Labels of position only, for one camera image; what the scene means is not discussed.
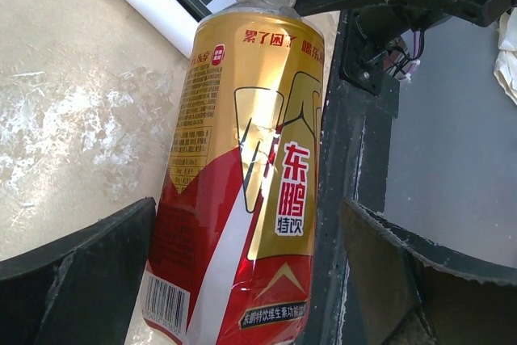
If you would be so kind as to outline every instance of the cable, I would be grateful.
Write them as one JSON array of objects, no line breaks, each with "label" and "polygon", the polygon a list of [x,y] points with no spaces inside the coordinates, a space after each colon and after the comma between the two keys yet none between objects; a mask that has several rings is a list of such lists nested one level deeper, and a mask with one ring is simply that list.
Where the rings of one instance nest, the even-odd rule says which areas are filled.
[{"label": "cable", "polygon": [[[396,66],[395,71],[393,72],[392,76],[395,77],[397,80],[402,81],[404,79],[410,80],[411,74],[414,72],[415,68],[420,65],[419,58],[423,55],[423,51],[425,48],[425,31],[421,32],[415,32],[413,34],[413,57],[410,57],[404,49],[402,49],[400,46],[394,46],[391,49],[395,50],[397,52],[402,53],[404,56],[404,59],[399,61],[397,64],[394,64],[393,66]],[[409,64],[410,68],[405,72],[404,68]],[[397,75],[399,73],[404,74],[404,78],[397,78]]]}]

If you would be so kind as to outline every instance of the energy drink bottle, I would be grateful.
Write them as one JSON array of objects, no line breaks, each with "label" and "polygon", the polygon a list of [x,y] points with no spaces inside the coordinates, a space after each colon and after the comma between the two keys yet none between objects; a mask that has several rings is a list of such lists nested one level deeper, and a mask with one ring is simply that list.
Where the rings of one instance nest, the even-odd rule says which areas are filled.
[{"label": "energy drink bottle", "polygon": [[142,286],[174,343],[285,344],[307,321],[324,44],[295,1],[197,30]]}]

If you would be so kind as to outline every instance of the wire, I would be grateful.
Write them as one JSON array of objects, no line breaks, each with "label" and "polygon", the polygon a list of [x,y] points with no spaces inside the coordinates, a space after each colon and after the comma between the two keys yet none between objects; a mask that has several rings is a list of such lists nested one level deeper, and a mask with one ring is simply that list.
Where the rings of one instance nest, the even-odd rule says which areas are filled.
[{"label": "wire", "polygon": [[[425,44],[425,31],[421,31],[415,32],[413,35],[413,57],[410,57],[409,54],[406,53],[406,51],[398,45],[391,47],[391,50],[395,50],[397,52],[402,53],[404,58],[400,60],[398,63],[393,64],[393,66],[389,67],[387,71],[390,71],[393,67],[395,67],[395,71],[392,74],[393,77],[397,78],[396,76],[399,73],[402,73],[404,74],[405,79],[410,79],[412,72],[420,63],[419,58],[423,55]],[[404,68],[409,63],[411,63],[410,68],[405,72]]]},{"label": "wire", "polygon": [[397,67],[402,63],[402,61],[397,61],[397,62],[395,62],[395,61],[394,61],[394,60],[392,60],[390,57],[387,57],[387,58],[386,58],[386,61],[387,61],[387,62],[389,62],[389,63],[391,64],[391,66],[385,70],[385,72],[386,72],[386,73],[389,73],[389,71],[390,71],[391,69],[395,69],[395,68],[397,68]]}]

